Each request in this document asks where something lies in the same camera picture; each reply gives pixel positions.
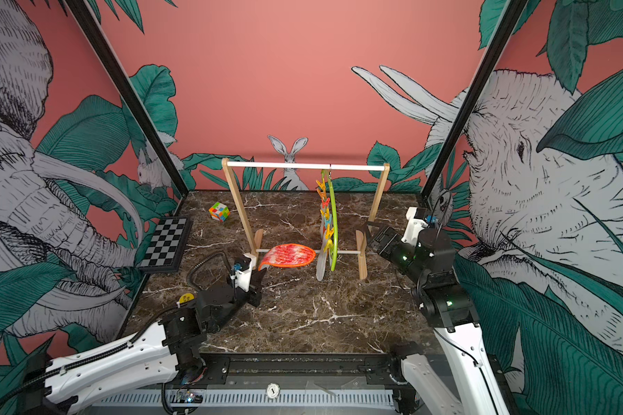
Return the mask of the black white checkerboard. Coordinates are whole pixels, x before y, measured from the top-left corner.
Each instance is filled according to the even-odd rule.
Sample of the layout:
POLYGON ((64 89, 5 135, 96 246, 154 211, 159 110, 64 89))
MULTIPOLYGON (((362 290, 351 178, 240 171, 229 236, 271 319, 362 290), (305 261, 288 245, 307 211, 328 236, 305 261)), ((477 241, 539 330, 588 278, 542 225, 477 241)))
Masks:
POLYGON ((159 221, 137 268, 142 273, 175 273, 179 270, 192 229, 190 217, 173 216, 159 221))

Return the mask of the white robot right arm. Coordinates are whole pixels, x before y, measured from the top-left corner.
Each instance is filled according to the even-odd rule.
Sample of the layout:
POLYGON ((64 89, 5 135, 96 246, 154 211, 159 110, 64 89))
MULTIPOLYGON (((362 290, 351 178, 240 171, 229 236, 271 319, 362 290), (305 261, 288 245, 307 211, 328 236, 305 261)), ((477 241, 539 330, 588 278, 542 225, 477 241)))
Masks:
POLYGON ((373 221, 363 230, 368 247, 413 283, 415 303, 441 344, 456 388, 451 390, 429 359, 414 352, 396 358, 394 380, 413 387, 432 414, 516 414, 505 378, 486 352, 474 302, 456 276, 449 236, 435 227, 401 236, 373 221))

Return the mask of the wooden hanger rack frame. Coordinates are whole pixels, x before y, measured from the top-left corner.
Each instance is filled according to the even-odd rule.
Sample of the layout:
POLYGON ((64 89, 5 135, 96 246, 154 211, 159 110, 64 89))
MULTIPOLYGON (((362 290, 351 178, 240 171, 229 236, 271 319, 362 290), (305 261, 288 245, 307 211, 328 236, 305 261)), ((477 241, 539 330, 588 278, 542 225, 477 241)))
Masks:
MULTIPOLYGON (((249 253, 257 257, 256 267, 259 267, 265 254, 273 247, 284 244, 299 244, 310 247, 316 252, 316 259, 311 262, 315 267, 318 260, 318 251, 321 248, 321 217, 320 203, 321 198, 317 193, 316 187, 312 190, 287 190, 283 193, 285 196, 299 196, 302 198, 300 202, 287 202, 284 206, 283 214, 267 214, 262 220, 257 221, 258 227, 255 228, 249 218, 249 208, 245 205, 244 194, 239 189, 238 177, 235 171, 241 170, 243 173, 258 173, 268 170, 284 171, 291 169, 295 172, 299 170, 309 170, 316 175, 317 181, 321 178, 321 171, 328 169, 333 173, 341 172, 370 172, 378 176, 375 183, 368 184, 368 192, 372 194, 371 205, 367 218, 373 220, 377 217, 378 208, 380 206, 386 184, 389 180, 390 165, 382 163, 377 165, 368 164, 287 164, 287 163, 266 163, 253 161, 234 161, 225 157, 221 161, 224 178, 228 183, 229 191, 233 198, 235 206, 234 212, 237 213, 242 224, 242 229, 247 237, 247 245, 249 253)), ((354 264, 358 267, 358 278, 366 280, 368 277, 367 266, 367 245, 365 234, 358 231, 351 231, 348 236, 351 246, 342 250, 340 248, 340 230, 339 230, 339 205, 338 196, 340 188, 340 180, 332 177, 332 183, 337 201, 337 231, 338 231, 338 257, 336 269, 339 265, 339 257, 351 256, 354 264)))

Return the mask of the colourful puzzle cube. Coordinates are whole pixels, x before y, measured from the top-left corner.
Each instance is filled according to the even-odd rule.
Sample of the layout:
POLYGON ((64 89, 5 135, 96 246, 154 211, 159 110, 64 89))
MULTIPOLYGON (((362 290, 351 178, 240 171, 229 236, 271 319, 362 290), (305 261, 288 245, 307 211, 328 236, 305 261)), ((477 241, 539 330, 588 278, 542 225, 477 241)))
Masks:
POLYGON ((209 208, 209 214, 213 220, 225 222, 230 216, 230 210, 227 205, 216 202, 209 208))

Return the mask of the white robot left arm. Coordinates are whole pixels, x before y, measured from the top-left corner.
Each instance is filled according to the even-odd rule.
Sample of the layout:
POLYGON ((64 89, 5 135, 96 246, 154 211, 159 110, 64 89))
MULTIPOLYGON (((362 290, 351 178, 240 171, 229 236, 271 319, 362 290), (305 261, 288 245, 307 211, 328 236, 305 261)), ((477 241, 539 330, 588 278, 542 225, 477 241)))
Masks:
POLYGON ((0 397, 0 411, 15 402, 18 414, 75 414, 139 387, 199 382, 209 371, 201 345, 242 306, 259 305, 265 275, 263 270, 239 271, 228 282, 165 309, 133 335, 81 354, 36 359, 24 383, 0 397))

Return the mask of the grey textured insole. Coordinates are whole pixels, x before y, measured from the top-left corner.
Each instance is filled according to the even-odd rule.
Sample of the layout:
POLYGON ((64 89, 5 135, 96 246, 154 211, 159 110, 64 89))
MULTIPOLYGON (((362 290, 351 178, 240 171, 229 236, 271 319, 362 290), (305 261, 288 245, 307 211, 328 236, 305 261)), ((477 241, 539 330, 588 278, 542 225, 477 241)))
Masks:
POLYGON ((328 221, 326 219, 321 220, 320 236, 321 236, 321 248, 318 251, 318 260, 316 265, 316 279, 322 281, 325 277, 325 270, 328 257, 328 240, 326 238, 326 231, 328 229, 328 221))

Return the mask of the white perforated rail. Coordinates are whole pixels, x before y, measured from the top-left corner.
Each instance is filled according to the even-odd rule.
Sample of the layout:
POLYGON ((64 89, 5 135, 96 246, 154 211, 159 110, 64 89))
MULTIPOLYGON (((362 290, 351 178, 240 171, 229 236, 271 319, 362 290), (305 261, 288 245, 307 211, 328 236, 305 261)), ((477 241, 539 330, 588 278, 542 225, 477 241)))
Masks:
POLYGON ((282 390, 270 398, 257 389, 209 389, 183 393, 168 392, 167 399, 173 408, 187 407, 357 407, 369 409, 395 408, 391 391, 387 390, 282 390))

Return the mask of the green clip hanger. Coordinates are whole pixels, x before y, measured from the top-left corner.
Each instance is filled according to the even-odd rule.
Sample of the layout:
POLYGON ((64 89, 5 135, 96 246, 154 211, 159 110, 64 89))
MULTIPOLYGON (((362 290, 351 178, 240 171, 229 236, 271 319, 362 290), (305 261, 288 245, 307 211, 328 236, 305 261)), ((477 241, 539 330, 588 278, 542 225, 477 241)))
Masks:
POLYGON ((338 257, 338 231, 337 231, 337 201, 332 183, 331 172, 328 169, 321 171, 321 178, 317 181, 317 193, 321 198, 320 217, 328 221, 326 238, 328 240, 328 257, 326 270, 335 271, 338 257))

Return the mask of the red orange-edged insole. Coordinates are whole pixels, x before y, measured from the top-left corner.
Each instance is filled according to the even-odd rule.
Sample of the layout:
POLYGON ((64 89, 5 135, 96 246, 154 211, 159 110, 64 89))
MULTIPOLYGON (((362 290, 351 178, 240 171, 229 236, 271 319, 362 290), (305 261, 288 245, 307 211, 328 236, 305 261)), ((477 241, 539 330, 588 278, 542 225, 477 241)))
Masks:
POLYGON ((266 267, 296 268, 307 266, 316 259, 316 252, 299 244, 284 244, 271 248, 264 256, 258 270, 266 267))

